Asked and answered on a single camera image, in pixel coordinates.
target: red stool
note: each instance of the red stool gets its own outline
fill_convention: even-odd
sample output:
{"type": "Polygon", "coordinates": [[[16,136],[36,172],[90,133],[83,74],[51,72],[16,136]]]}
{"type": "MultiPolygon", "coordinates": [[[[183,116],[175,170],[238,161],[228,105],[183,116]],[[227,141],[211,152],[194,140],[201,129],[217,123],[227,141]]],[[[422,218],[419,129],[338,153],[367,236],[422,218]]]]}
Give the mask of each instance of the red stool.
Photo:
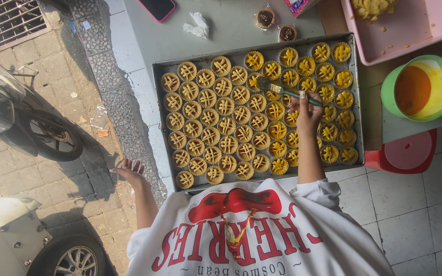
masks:
{"type": "Polygon", "coordinates": [[[365,167],[393,173],[425,172],[433,161],[438,131],[431,129],[385,143],[381,150],[365,151],[365,167]]]}

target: white sweatshirt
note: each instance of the white sweatshirt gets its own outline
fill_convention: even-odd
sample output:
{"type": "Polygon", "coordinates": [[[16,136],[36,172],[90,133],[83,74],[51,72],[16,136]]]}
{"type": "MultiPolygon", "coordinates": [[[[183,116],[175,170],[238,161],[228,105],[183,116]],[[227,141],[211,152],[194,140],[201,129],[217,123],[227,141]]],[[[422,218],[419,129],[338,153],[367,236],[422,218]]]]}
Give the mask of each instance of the white sweatshirt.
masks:
{"type": "Polygon", "coordinates": [[[127,275],[393,275],[327,179],[287,194],[274,179],[174,193],[132,234],[127,275]]]}

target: pink container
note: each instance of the pink container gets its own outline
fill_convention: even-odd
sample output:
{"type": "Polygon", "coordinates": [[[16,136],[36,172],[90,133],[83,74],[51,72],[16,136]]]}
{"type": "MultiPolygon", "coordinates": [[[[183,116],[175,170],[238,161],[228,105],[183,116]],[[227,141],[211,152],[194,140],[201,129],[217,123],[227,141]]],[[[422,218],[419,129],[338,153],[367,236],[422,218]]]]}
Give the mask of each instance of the pink container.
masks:
{"type": "Polygon", "coordinates": [[[384,13],[372,24],[354,15],[351,0],[341,2],[347,27],[356,37],[359,57],[366,66],[442,41],[442,0],[399,0],[394,13],[384,13]]]}

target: motorcycle wheel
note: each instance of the motorcycle wheel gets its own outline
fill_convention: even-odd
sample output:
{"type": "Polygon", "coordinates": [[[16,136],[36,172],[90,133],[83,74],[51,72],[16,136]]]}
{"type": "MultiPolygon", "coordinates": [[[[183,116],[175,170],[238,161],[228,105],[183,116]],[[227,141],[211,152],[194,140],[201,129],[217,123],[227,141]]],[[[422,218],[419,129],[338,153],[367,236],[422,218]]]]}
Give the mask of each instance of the motorcycle wheel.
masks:
{"type": "Polygon", "coordinates": [[[51,242],[30,266],[27,276],[104,276],[105,256],[90,236],[74,234],[51,242]]]}
{"type": "Polygon", "coordinates": [[[83,142],[72,125],[45,111],[35,110],[34,114],[66,128],[66,131],[57,133],[52,127],[39,122],[38,118],[27,118],[25,124],[40,155],[58,162],[76,160],[81,156],[83,142]]]}

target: woman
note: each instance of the woman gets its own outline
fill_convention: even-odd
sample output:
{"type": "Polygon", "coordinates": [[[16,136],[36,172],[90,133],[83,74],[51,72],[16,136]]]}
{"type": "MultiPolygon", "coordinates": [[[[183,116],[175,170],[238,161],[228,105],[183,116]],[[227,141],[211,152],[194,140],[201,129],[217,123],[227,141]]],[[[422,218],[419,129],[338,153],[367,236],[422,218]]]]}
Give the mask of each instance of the woman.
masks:
{"type": "Polygon", "coordinates": [[[138,230],[127,248],[127,275],[393,275],[374,240],[339,208],[316,131],[316,93],[292,98],[299,110],[298,184],[289,194],[274,179],[174,193],[158,211],[144,167],[127,159],[112,171],[136,193],[138,230]]]}

